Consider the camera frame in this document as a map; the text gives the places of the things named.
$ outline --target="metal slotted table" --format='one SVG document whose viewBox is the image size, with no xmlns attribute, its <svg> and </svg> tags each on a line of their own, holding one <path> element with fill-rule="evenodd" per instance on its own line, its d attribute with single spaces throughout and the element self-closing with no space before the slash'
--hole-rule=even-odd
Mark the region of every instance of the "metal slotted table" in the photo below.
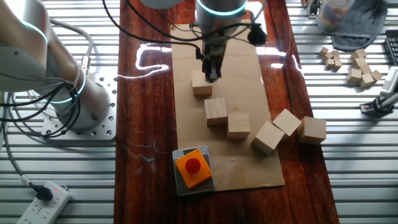
<svg viewBox="0 0 398 224">
<path fill-rule="evenodd" d="M 384 75 L 389 69 L 384 44 L 386 29 L 398 29 L 398 1 L 388 0 L 386 27 L 367 48 L 372 69 Z M 91 34 L 95 47 L 91 72 L 106 77 L 118 72 L 119 31 L 109 21 L 101 1 L 44 1 L 54 19 L 81 27 Z M 119 1 L 107 0 L 119 22 Z M 350 59 L 343 54 L 337 73 L 324 71 L 318 52 L 329 49 L 331 39 L 321 35 L 298 0 L 287 0 L 302 70 L 316 118 L 327 119 L 328 138 L 323 154 L 341 223 L 398 223 L 398 113 L 382 119 L 361 115 L 359 104 L 378 96 L 382 81 L 365 91 L 344 82 Z M 67 49 L 78 60 L 88 46 L 84 37 L 55 26 Z M 28 97 L 19 95 L 18 101 Z M 26 107 L 22 115 L 35 108 Z M 30 121 L 41 131 L 44 116 Z M 54 181 L 69 186 L 73 197 L 56 223 L 113 223 L 115 144 L 79 143 L 68 149 L 41 144 L 20 133 L 12 124 L 9 141 L 21 169 L 37 185 Z M 0 223 L 16 223 L 35 192 L 18 181 L 6 153 L 0 154 Z"/>
</svg>

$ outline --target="reddish wood surface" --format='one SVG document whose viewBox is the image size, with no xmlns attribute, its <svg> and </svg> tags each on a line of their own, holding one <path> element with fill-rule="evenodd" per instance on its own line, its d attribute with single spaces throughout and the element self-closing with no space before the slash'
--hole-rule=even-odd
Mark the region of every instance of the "reddish wood surface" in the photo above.
<svg viewBox="0 0 398 224">
<path fill-rule="evenodd" d="M 155 11 L 140 0 L 131 2 L 151 23 L 170 32 Z M 188 0 L 161 13 L 176 24 L 188 24 L 194 20 L 194 7 L 195 1 Z M 269 0 L 264 11 L 267 47 L 287 52 L 285 58 L 259 55 L 272 119 L 285 108 L 300 119 L 312 116 L 285 1 Z M 138 36 L 168 40 L 142 22 L 124 0 L 120 24 Z M 279 146 L 286 186 L 177 196 L 171 156 L 177 149 L 172 56 L 142 51 L 141 44 L 145 43 L 120 35 L 119 74 L 126 78 L 119 78 L 118 86 L 116 224 L 338 223 L 321 147 L 299 144 L 296 135 Z M 273 63 L 285 66 L 274 68 Z M 169 68 L 156 72 L 165 66 Z"/>
</svg>

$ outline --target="electrical socket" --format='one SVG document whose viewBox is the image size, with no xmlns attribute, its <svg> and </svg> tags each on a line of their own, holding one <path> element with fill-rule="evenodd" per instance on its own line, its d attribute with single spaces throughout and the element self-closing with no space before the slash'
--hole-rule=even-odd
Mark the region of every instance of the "electrical socket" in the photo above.
<svg viewBox="0 0 398 224">
<path fill-rule="evenodd" d="M 51 190 L 50 201 L 35 198 L 17 224 L 52 224 L 68 203 L 71 195 L 64 185 L 47 182 L 44 187 Z"/>
</svg>

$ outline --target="wooden cube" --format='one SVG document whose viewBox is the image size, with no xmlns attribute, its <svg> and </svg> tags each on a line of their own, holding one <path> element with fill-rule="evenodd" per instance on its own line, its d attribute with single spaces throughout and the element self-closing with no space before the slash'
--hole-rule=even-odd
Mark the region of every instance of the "wooden cube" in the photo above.
<svg viewBox="0 0 398 224">
<path fill-rule="evenodd" d="M 319 55 L 324 57 L 328 52 L 329 52 L 329 49 L 327 49 L 326 47 L 323 47 L 322 50 L 319 52 Z"/>
<path fill-rule="evenodd" d="M 347 82 L 357 83 L 361 80 L 361 78 L 362 78 L 362 71 L 353 68 L 348 73 Z"/>
<path fill-rule="evenodd" d="M 370 73 L 362 75 L 361 80 L 359 81 L 359 85 L 363 88 L 369 85 L 372 85 L 374 79 Z"/>
<path fill-rule="evenodd" d="M 335 61 L 333 59 L 326 60 L 326 68 L 332 69 L 335 66 Z"/>
<path fill-rule="evenodd" d="M 192 72 L 192 92 L 194 96 L 210 96 L 213 93 L 213 85 L 206 82 L 202 72 Z"/>
<path fill-rule="evenodd" d="M 247 139 L 249 134 L 249 113 L 228 113 L 228 138 Z"/>
<path fill-rule="evenodd" d="M 333 55 L 333 59 L 336 60 L 340 60 L 340 53 L 338 50 L 332 50 L 331 54 Z"/>
<path fill-rule="evenodd" d="M 351 56 L 351 58 L 353 58 L 353 59 L 356 59 L 356 58 L 366 58 L 366 56 L 368 56 L 367 54 L 366 54 L 366 52 L 365 52 L 365 50 L 364 49 L 359 49 L 359 50 L 356 50 L 354 53 L 353 53 L 353 55 Z"/>
<path fill-rule="evenodd" d="M 282 139 L 285 140 L 300 126 L 301 121 L 285 109 L 275 118 L 272 124 L 285 133 Z"/>
<path fill-rule="evenodd" d="M 369 65 L 362 65 L 359 69 L 362 71 L 362 74 L 372 73 L 371 67 Z"/>
<path fill-rule="evenodd" d="M 371 75 L 372 75 L 373 80 L 374 80 L 372 84 L 375 84 L 377 81 L 379 81 L 383 77 L 383 75 L 377 70 L 372 72 Z"/>
<path fill-rule="evenodd" d="M 298 127 L 298 141 L 320 144 L 326 139 L 326 120 L 304 117 Z"/>
<path fill-rule="evenodd" d="M 258 147 L 266 154 L 270 154 L 275 150 L 284 135 L 285 133 L 279 128 L 275 127 L 270 122 L 266 122 L 251 144 Z"/>
<path fill-rule="evenodd" d="M 325 60 L 332 59 L 332 58 L 333 58 L 333 55 L 331 53 L 327 53 L 325 55 Z"/>
<path fill-rule="evenodd" d="M 207 126 L 225 124 L 227 122 L 224 98 L 205 100 Z"/>
<path fill-rule="evenodd" d="M 352 68 L 358 69 L 360 66 L 367 65 L 365 58 L 356 58 L 351 63 Z"/>
<path fill-rule="evenodd" d="M 341 63 L 340 60 L 335 60 L 335 66 L 333 67 L 334 71 L 338 71 L 343 64 Z"/>
</svg>

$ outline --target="gray cloth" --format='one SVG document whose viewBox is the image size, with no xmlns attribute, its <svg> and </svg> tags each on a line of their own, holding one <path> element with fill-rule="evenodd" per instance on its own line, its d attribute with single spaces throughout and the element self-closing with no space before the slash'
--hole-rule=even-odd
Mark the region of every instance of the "gray cloth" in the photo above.
<svg viewBox="0 0 398 224">
<path fill-rule="evenodd" d="M 383 0 L 356 0 L 337 29 L 330 35 L 333 48 L 343 51 L 364 49 L 376 39 L 384 27 L 387 2 Z"/>
</svg>

